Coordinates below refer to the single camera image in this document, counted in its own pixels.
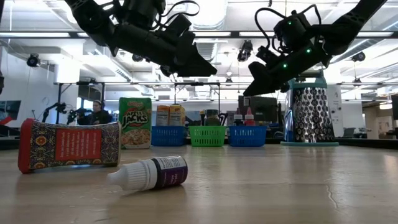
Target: jar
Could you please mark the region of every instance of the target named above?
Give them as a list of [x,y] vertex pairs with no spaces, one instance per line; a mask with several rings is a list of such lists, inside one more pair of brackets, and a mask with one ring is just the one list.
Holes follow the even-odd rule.
[[219,126],[220,118],[218,117],[218,110],[206,110],[205,126]]

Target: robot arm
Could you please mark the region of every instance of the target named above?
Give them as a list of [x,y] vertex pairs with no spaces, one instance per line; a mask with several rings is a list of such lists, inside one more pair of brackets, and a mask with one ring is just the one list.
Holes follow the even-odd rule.
[[273,93],[319,62],[327,68],[332,56],[348,49],[365,23],[386,1],[360,0],[354,9],[327,25],[311,26],[305,18],[304,12],[308,9],[315,7],[317,10],[315,5],[300,13],[293,11],[289,17],[280,15],[283,19],[274,27],[274,31],[277,39],[284,43],[285,51],[280,56],[271,52],[270,40],[263,32],[268,45],[261,46],[256,56],[265,61],[266,66],[259,62],[249,65],[254,81],[244,96]]
[[[78,25],[98,45],[109,47],[113,57],[118,49],[126,50],[159,64],[166,76],[178,73],[180,77],[209,77],[217,73],[198,53],[193,44],[195,34],[188,31],[191,22],[185,16],[176,14],[170,17],[175,17],[170,24],[160,23],[165,0],[126,0],[122,6],[118,0],[102,5],[94,0],[65,1]],[[197,5],[194,1],[181,3]],[[159,29],[154,30],[154,22]]]

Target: green basket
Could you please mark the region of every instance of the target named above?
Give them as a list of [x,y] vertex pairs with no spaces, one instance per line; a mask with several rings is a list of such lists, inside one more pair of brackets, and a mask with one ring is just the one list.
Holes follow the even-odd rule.
[[222,146],[226,126],[189,126],[192,146]]

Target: red label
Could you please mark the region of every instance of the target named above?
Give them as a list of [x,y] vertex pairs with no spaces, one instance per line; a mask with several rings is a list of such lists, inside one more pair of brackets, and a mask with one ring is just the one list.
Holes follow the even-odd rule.
[[56,161],[101,158],[101,130],[58,129]]

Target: ceiling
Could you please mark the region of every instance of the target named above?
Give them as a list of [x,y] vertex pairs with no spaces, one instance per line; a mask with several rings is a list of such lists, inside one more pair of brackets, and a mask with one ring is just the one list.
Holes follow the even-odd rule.
[[[107,0],[96,0],[104,3]],[[177,0],[167,1],[167,10]],[[254,14],[260,7],[267,7],[268,1],[257,0],[197,0],[201,6],[201,11],[196,17],[189,17],[196,30],[212,27],[218,30],[239,30],[239,31],[258,31],[254,22]],[[311,4],[316,4],[323,24],[331,24],[344,13],[351,10],[358,1],[346,0],[273,0],[272,9],[282,13],[290,14],[291,11],[302,11]],[[366,31],[398,31],[398,0],[389,0],[385,5],[368,21],[363,27]],[[183,6],[179,10],[194,11],[195,6]],[[317,17],[313,10],[306,13],[307,19],[312,24],[316,24]],[[259,21],[264,30],[272,31],[273,27],[280,20],[279,17],[269,13],[261,12]],[[78,32],[81,31],[74,21],[71,12],[65,1],[33,1],[33,0],[14,0],[6,1],[2,14],[0,31],[7,32]],[[211,77],[209,82],[224,82],[227,72],[232,73],[234,82],[251,82],[252,76],[248,70],[249,63],[259,60],[252,54],[247,62],[239,63],[236,60],[237,52],[244,39],[222,39],[211,40],[211,43],[203,43],[208,40],[198,40],[198,48],[204,57],[211,57],[212,64],[218,69],[216,76]],[[261,45],[266,44],[265,39],[251,39],[254,51]],[[169,79],[158,71],[158,66],[147,62],[133,62],[129,52],[120,50],[115,58],[109,57],[106,49],[98,48],[92,40],[87,39],[11,39],[9,47],[19,55],[38,53],[44,60],[50,63],[60,63],[64,57],[70,57],[82,64],[81,77],[94,77],[97,80],[106,82],[122,82],[117,73],[123,73],[132,78],[135,82],[184,82],[195,79],[181,78]],[[46,47],[56,47],[61,49],[62,57],[54,57],[48,54]],[[354,54],[363,51],[366,60],[354,63],[348,60]],[[326,76],[328,82],[352,82],[354,77],[361,77],[362,82],[398,82],[398,41],[396,39],[357,39],[343,55],[333,59],[330,70]],[[162,92],[162,95],[174,95],[174,89],[167,86],[154,87],[155,92]],[[242,86],[224,86],[234,88],[225,97],[237,98],[237,88]],[[356,90],[359,93],[374,91],[377,86],[367,86]],[[353,90],[353,86],[342,88],[344,92]],[[118,91],[142,91],[137,86],[112,86],[107,90]],[[190,96],[194,95],[194,88],[185,88]]]

